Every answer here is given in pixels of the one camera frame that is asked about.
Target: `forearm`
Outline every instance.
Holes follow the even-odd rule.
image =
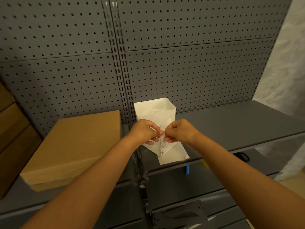
[[[23,228],[93,228],[135,148],[121,139]]]
[[[200,134],[191,145],[202,155],[255,228],[304,228],[305,200]]]

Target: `right arm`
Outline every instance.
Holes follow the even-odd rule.
[[[165,140],[196,150],[256,229],[305,228],[305,199],[241,161],[185,119],[166,128]]]

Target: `hand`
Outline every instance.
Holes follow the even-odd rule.
[[[200,132],[186,119],[180,119],[166,127],[164,139],[169,143],[180,141],[192,146],[194,138],[199,134]]]
[[[163,131],[160,131],[160,127],[158,127],[154,122],[140,119],[133,125],[127,136],[131,140],[135,141],[136,146],[139,147],[142,144],[153,145],[153,142],[150,140],[158,142],[159,138],[157,137],[160,137],[163,133]]]

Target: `left hand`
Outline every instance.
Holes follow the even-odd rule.
[[[160,131],[160,127],[158,127],[154,122],[140,119],[133,125],[127,136],[131,140],[135,141],[136,146],[139,147],[142,144],[153,145],[153,142],[150,140],[158,142],[159,138],[157,137],[160,137],[163,133],[163,131]]]

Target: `floor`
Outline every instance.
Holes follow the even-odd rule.
[[[280,184],[305,198],[305,168],[296,176],[280,181]]]

